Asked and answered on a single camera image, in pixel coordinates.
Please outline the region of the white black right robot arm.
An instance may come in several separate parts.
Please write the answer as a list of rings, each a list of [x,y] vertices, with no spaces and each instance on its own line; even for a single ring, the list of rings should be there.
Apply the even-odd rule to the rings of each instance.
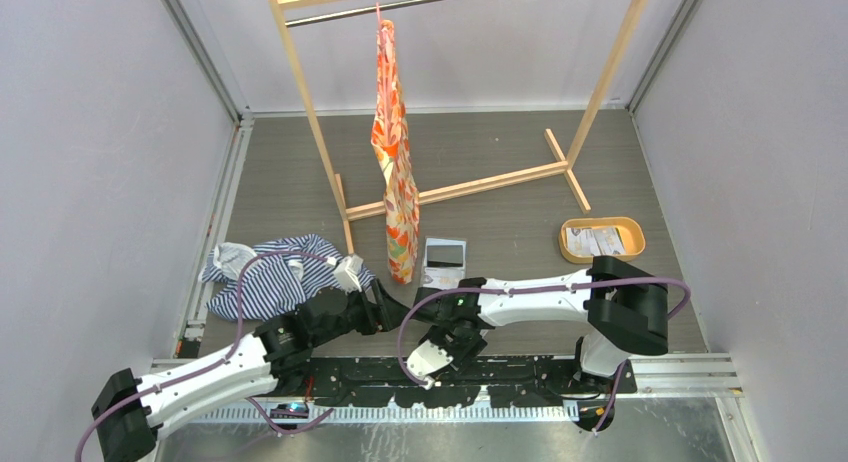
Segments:
[[[543,279],[462,279],[414,305],[414,314],[431,316],[432,326],[404,369],[430,387],[437,373],[459,371],[477,356],[487,331],[523,322],[585,323],[590,330],[578,341],[570,374],[577,388],[596,392],[630,356],[667,354],[671,282],[612,256]]]

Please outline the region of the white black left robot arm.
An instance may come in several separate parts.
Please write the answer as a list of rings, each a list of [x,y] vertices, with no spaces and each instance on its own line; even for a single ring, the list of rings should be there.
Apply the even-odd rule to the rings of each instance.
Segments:
[[[113,373],[86,434],[96,436],[104,460],[138,461],[194,416],[275,389],[298,394],[315,348],[350,332],[392,331],[408,311],[379,281],[357,292],[324,288],[211,355],[156,374]]]

